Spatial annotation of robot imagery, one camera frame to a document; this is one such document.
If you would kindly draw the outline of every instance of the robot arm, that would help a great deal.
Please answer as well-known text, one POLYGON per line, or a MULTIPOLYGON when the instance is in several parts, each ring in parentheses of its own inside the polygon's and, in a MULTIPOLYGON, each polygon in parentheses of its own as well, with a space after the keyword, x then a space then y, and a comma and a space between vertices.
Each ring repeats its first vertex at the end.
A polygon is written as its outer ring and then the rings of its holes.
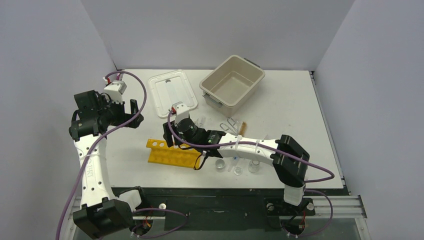
MULTIPOLYGON (((280 139, 252 139, 235 136, 223 131, 206 130, 197 127, 190 119, 189 109, 182 103, 173 106, 173 113, 176 115, 175 121, 171 122, 174 132, 183 140, 196 145, 220 145, 226 143, 235 143, 234 145, 198 148, 198 152, 206 152, 205 157, 239 157, 249 160, 258 160, 264 164, 274 167, 279 180, 284 183, 284 201, 286 203, 298 206, 302 202, 305 190, 305 174, 308 166, 299 161, 291 159, 285 155, 276 153, 264 147, 265 145, 273 149, 292 154, 305 161, 309 161, 309 154, 300 146, 291 136, 281 135, 280 139), (238 144, 239 142, 253 142, 256 145, 238 144)), ((164 139, 168 147, 181 145, 178 139, 173 139, 168 123, 163 124, 164 139)))
MULTIPOLYGON (((91 90, 74 96, 78 110, 72 117, 69 134, 81 166, 89 148, 109 126, 120 125, 138 112, 137 101, 131 100, 131 114, 125 113, 122 94, 126 87, 123 81, 114 81, 102 94, 91 90)), ((126 127, 137 128, 143 119, 140 115, 126 127)), ((92 239, 132 226, 132 212, 142 203, 140 187, 119 196, 112 192, 105 157, 106 142, 103 138, 89 155, 82 176, 81 209, 73 213, 74 223, 92 239)))

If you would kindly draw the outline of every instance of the tabletop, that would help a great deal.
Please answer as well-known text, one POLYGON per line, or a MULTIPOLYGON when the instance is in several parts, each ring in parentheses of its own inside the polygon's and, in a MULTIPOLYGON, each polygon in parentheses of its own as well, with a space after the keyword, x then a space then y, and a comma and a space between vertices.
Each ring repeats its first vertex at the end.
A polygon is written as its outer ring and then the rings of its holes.
MULTIPOLYGON (((106 159, 110 184, 113 187, 152 188, 284 188, 274 168, 260 164, 256 173, 248 171, 250 160, 241 159, 237 167, 241 175, 233 171, 218 172, 216 158, 206 160, 201 170, 149 163, 151 152, 146 148, 148 139, 163 139, 162 124, 155 111, 148 80, 173 69, 127 69, 137 75, 147 88, 147 102, 142 115, 144 121, 137 129, 122 128, 107 138, 106 159)), ((193 121, 205 117, 203 128, 221 130, 220 123, 227 118, 205 103, 200 81, 212 70, 184 70, 197 98, 198 106, 190 112, 193 121)), ((123 99, 126 103, 136 99, 143 102, 143 90, 139 82, 129 75, 123 76, 127 84, 123 99)), ((324 182, 308 183, 307 188, 343 188, 336 159, 330 143, 321 109, 308 71, 266 70, 256 92, 232 117, 247 124, 245 137, 254 139, 279 139, 282 134, 292 136, 310 155, 309 162, 329 169, 335 178, 324 182)), ((225 164, 231 158, 224 158, 225 164)), ((328 174, 309 167, 305 179, 320 179, 328 174)))

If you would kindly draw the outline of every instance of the gray wall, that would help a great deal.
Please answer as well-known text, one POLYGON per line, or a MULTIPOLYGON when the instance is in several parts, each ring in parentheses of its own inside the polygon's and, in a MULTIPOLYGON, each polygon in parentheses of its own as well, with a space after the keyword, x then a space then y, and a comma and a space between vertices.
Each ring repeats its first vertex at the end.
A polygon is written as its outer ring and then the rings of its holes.
POLYGON ((73 95, 113 69, 79 0, 0 1, 1 239, 54 239, 79 170, 73 95))
POLYGON ((315 70, 354 0, 81 0, 118 68, 315 70))
POLYGON ((424 1, 356 0, 315 79, 374 240, 424 238, 424 1))

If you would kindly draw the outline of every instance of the clear glass cup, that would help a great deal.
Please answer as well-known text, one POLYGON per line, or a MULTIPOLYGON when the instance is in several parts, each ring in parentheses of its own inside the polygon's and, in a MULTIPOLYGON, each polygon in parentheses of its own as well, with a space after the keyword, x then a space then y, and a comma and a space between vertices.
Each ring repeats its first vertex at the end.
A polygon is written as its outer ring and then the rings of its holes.
POLYGON ((242 175, 242 173, 243 173, 243 169, 242 169, 241 167, 236 166, 236 167, 234 168, 234 174, 235 174, 235 175, 240 176, 240 175, 242 175))
POLYGON ((215 161, 215 167, 218 172, 222 172, 225 169, 225 161, 222 158, 218 158, 215 161))
POLYGON ((249 172, 254 174, 259 171, 259 163, 260 162, 258 160, 251 160, 249 162, 249 172))

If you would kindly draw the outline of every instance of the beige plastic bin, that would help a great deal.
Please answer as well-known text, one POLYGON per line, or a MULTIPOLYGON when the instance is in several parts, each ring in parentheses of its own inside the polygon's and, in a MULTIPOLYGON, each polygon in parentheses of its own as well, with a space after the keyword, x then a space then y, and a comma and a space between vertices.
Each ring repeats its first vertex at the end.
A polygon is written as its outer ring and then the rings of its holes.
POLYGON ((199 86, 206 103, 226 117, 231 117, 255 92, 265 72, 253 62, 230 56, 213 70, 199 86))

